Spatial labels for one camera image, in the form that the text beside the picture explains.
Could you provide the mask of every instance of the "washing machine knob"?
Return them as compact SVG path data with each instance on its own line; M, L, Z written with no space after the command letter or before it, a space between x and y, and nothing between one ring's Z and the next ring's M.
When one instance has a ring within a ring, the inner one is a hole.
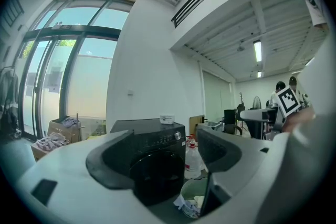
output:
M176 140L180 140L182 138L182 134L180 132L175 132Z

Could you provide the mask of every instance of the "ceiling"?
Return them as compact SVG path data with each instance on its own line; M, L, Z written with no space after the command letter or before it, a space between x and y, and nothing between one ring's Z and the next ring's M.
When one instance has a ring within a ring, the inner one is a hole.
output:
M187 47L205 56L237 81L301 70L326 34L313 27L305 0L252 0L227 13ZM262 61L253 42L261 40Z

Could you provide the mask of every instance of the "bottle with red cap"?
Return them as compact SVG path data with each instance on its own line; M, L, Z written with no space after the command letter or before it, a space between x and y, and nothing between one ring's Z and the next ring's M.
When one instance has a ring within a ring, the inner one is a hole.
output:
M186 142L186 145L184 177L198 178L201 176L202 158L198 152L197 142L192 138Z

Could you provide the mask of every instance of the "fluorescent light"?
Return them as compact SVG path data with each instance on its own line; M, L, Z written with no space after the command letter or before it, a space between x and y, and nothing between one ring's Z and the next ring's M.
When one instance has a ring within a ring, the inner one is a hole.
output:
M306 66L308 66L311 62L313 62L314 59L315 59L315 57L313 59L311 59L309 62L307 62Z
M254 42L254 50L256 51L257 62L260 62L261 59L262 59L261 41L260 40Z

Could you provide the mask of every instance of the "black washing machine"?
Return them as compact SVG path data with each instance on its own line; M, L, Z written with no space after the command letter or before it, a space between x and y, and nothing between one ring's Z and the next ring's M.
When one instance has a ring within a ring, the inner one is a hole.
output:
M117 121L110 135L127 130L88 155L91 176L110 189L132 188L147 206L178 194L184 183L185 127L159 119Z

